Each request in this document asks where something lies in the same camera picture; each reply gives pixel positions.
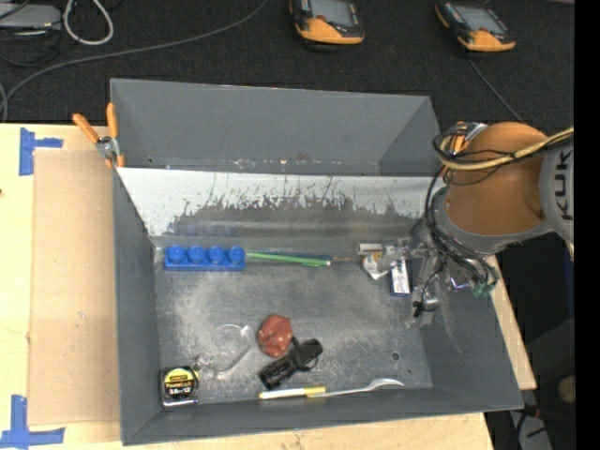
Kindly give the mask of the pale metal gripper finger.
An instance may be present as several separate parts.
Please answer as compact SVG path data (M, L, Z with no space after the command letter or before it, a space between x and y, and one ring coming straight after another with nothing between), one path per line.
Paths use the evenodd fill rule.
M399 238L395 241L361 242L357 246L357 254L367 256L368 254L381 253L392 257L407 257L411 252L412 244L413 240L411 238Z
M439 305L440 300L435 294L413 293L404 326L414 329L432 324Z

